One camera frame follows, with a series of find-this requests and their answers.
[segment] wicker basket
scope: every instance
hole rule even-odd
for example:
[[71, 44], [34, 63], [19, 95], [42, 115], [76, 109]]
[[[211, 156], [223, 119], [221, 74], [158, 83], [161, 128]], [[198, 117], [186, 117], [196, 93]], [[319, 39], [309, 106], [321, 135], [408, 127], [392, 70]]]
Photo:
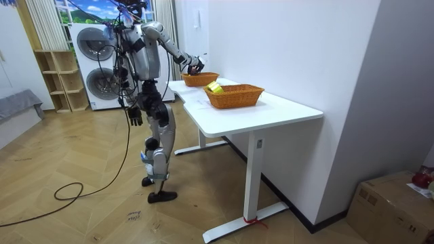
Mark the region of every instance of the wicker basket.
[[217, 80], [218, 76], [219, 74], [211, 72], [199, 73], [197, 75], [181, 74], [187, 86], [205, 86]]
[[222, 93], [214, 93], [205, 90], [212, 106], [216, 108], [239, 108], [244, 106], [255, 106], [263, 88], [254, 85], [222, 85]]

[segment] humanoid robot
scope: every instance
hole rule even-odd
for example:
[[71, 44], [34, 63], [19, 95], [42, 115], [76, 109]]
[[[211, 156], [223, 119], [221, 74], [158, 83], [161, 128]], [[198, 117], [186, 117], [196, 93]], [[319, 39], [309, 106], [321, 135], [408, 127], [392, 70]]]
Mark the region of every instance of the humanoid robot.
[[[146, 8], [146, 4], [140, 0], [118, 2], [139, 16], [142, 7]], [[176, 192], [166, 192], [162, 188], [169, 177], [167, 169], [176, 126], [172, 108], [162, 102], [161, 94], [155, 86], [160, 71], [157, 47], [160, 44], [173, 56], [175, 63], [188, 66], [190, 75], [199, 73], [203, 69], [203, 63], [199, 57], [180, 51], [159, 22], [134, 23], [130, 28], [116, 26], [114, 33], [119, 52], [114, 57], [113, 70], [129, 106], [127, 113], [131, 125], [142, 125], [142, 110], [146, 113], [153, 134], [145, 140], [145, 152], [141, 154], [148, 173], [142, 186], [155, 185], [154, 192], [148, 196], [149, 203], [171, 201], [178, 196]]]

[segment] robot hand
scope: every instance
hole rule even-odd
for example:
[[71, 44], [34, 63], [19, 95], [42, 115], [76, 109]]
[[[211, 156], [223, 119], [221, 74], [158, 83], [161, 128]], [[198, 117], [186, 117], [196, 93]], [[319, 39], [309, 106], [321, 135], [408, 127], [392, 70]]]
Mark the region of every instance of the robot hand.
[[204, 65], [202, 64], [202, 61], [200, 59], [198, 59], [198, 60], [199, 60], [198, 64], [193, 65], [193, 66], [189, 66], [187, 68], [187, 73], [189, 75], [196, 75], [197, 73], [200, 73], [202, 71]]
[[127, 113], [132, 126], [141, 126], [143, 124], [142, 112], [140, 111], [139, 107], [134, 106], [129, 108]]

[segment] wooden shelf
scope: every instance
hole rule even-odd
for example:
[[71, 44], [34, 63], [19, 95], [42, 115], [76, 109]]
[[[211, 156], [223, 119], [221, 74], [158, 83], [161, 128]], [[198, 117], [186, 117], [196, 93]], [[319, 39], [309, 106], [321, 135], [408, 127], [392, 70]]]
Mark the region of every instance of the wooden shelf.
[[85, 110], [89, 102], [74, 53], [71, 50], [34, 51], [56, 112]]
[[43, 73], [44, 75], [48, 75], [48, 74], [57, 74], [57, 71], [55, 71], [55, 70], [47, 70], [47, 71], [42, 71], [42, 73]]
[[71, 111], [68, 100], [66, 99], [65, 94], [54, 94], [51, 95], [54, 109], [56, 113], [67, 113]]
[[48, 92], [50, 95], [64, 94], [64, 88], [62, 82], [60, 82], [59, 76], [57, 74], [44, 74], [43, 78], [45, 84], [47, 85]]
[[52, 54], [59, 73], [71, 70], [78, 71], [77, 62], [72, 52], [53, 52]]
[[62, 91], [52, 91], [52, 92], [50, 92], [50, 95], [59, 95], [59, 94], [65, 94], [65, 92], [62, 90]]
[[86, 92], [84, 89], [78, 93], [67, 93], [69, 104], [71, 105], [72, 111], [83, 111], [89, 106], [87, 101]]
[[75, 69], [75, 70], [68, 70], [68, 71], [60, 71], [59, 74], [61, 75], [68, 75], [68, 74], [73, 74], [73, 73], [77, 73], [79, 72], [79, 69]]
[[35, 52], [35, 57], [39, 65], [39, 69], [42, 70], [43, 74], [44, 72], [52, 72], [52, 71], [57, 73], [56, 65], [54, 64], [54, 59], [51, 53]]
[[69, 107], [62, 107], [61, 109], [57, 110], [56, 113], [70, 113]]
[[84, 87], [82, 87], [80, 89], [67, 90], [66, 92], [68, 94], [79, 93], [79, 92], [83, 91], [83, 89], [84, 89]]
[[81, 75], [76, 73], [71, 74], [60, 74], [60, 80], [62, 81], [65, 91], [68, 93], [70, 91], [80, 91], [83, 89], [83, 82], [81, 81]]
[[36, 49], [33, 50], [34, 52], [47, 52], [47, 53], [51, 53], [51, 52], [70, 52], [70, 50], [42, 50], [42, 49]]

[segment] window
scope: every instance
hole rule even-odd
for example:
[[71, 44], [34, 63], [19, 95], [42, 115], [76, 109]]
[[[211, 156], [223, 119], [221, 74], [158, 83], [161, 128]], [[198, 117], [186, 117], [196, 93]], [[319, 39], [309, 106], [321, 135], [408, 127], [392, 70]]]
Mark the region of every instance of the window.
[[[142, 22], [150, 22], [155, 19], [154, 9], [151, 0], [142, 0], [147, 3], [147, 9], [142, 11]], [[119, 14], [117, 7], [108, 0], [73, 0], [73, 3], [79, 6], [87, 14], [70, 4], [67, 0], [54, 0], [58, 11], [59, 20], [62, 23], [63, 32], [68, 44], [73, 49], [71, 36], [69, 35], [69, 23], [86, 23], [98, 24], [95, 20], [101, 22], [113, 21]]]

